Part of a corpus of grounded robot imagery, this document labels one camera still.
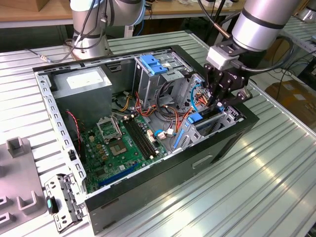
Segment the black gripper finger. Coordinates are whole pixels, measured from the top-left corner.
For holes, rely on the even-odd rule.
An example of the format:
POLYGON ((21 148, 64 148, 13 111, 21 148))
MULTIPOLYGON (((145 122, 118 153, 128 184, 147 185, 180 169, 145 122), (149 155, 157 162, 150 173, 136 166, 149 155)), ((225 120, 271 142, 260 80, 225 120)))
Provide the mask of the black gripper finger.
POLYGON ((217 104, 220 102, 222 103, 222 100, 225 95, 225 84, 222 84, 222 80, 224 78, 224 73, 221 71, 218 71, 215 77, 215 89, 214 89, 214 103, 213 108, 217 107, 217 104))
POLYGON ((204 87, 208 89, 209 94, 210 94, 209 100, 207 102, 207 106, 210 107, 215 98, 216 86, 214 85, 214 80, 215 80, 216 72, 215 72, 215 68, 209 63, 206 63, 204 65, 204 71, 205 71, 204 87))

